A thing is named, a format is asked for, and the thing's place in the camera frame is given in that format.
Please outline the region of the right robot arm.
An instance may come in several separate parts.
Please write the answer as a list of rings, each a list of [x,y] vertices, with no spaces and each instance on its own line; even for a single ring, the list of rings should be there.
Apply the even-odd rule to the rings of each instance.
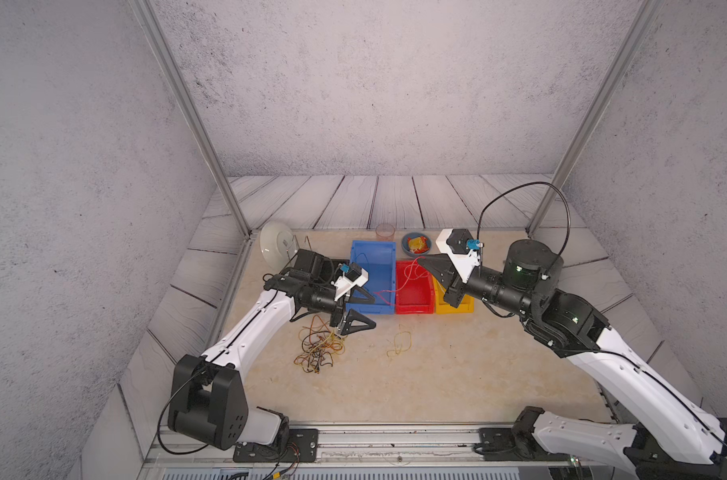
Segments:
[[[727,417],[688,400],[625,342],[583,297],[559,287],[561,256],[547,245],[517,240],[503,270],[481,263],[481,241],[445,230],[439,253],[419,259],[457,306],[473,297],[499,317],[515,316],[535,341],[597,381],[635,417],[631,424],[563,417],[525,408],[499,448],[477,453],[539,460],[569,455],[609,465],[637,479],[727,479]]]

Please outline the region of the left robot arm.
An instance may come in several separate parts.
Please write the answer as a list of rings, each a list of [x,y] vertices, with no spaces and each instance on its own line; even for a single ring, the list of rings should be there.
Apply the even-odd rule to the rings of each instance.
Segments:
[[[280,272],[265,277],[263,292],[229,333],[202,354],[177,362],[159,426],[219,450],[259,445],[280,460],[289,446],[289,419],[250,406],[247,375],[270,340],[303,313],[328,314],[341,336],[375,328],[375,321],[348,306],[357,293],[361,302],[373,302],[364,289],[368,281],[369,273],[357,263],[299,250]]]

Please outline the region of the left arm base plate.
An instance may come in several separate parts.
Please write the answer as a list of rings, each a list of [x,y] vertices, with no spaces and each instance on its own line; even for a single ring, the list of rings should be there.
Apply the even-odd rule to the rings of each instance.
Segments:
[[[290,428],[280,435],[277,445],[239,443],[233,455],[235,463],[315,463],[318,458],[319,430]]]

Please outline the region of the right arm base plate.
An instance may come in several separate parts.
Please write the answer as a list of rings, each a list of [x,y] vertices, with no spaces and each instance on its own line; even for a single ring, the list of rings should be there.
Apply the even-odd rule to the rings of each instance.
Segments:
[[[481,428],[473,452],[485,461],[555,462],[569,460],[567,454],[545,451],[533,435],[513,428]]]

